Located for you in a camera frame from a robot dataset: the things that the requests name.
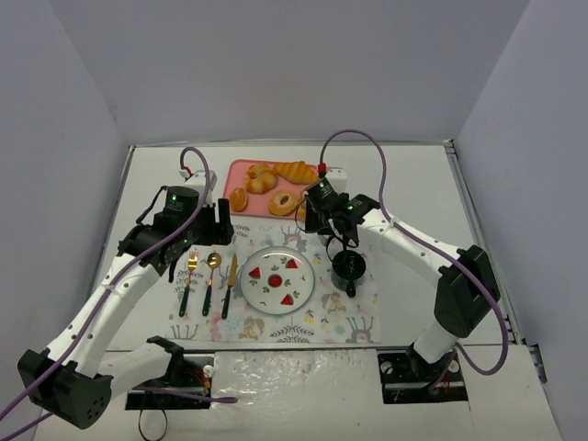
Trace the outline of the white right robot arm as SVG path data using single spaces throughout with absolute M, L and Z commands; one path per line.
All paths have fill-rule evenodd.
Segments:
M 436 384 L 489 312 L 502 336 L 502 351 L 493 367 L 475 367 L 490 376 L 503 366 L 508 353 L 508 331 L 498 305 L 500 291 L 488 254 L 477 245 L 467 249 L 439 242 L 392 216 L 381 198 L 354 198 L 338 193 L 326 178 L 304 191 L 306 228 L 331 233 L 343 243 L 365 244 L 409 267 L 435 289 L 434 319 L 407 348 L 410 369 L 421 381 Z

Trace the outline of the small striped bread roll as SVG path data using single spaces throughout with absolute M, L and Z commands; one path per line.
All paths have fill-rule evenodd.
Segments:
M 302 202 L 300 204 L 300 206 L 298 207 L 298 210 L 296 213 L 296 219 L 298 221 L 305 221 L 305 219 L 306 219 L 306 202 Z

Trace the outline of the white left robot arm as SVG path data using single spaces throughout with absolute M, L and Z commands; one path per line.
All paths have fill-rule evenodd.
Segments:
M 209 204 L 196 189 L 167 188 L 164 208 L 120 241 L 110 269 L 73 321 L 41 352 L 29 349 L 19 359 L 26 396 L 86 429 L 120 394 L 152 379 L 178 379 L 184 349 L 161 336 L 115 360 L 104 355 L 141 297 L 161 277 L 172 277 L 192 246 L 228 245 L 232 236 L 228 199 Z

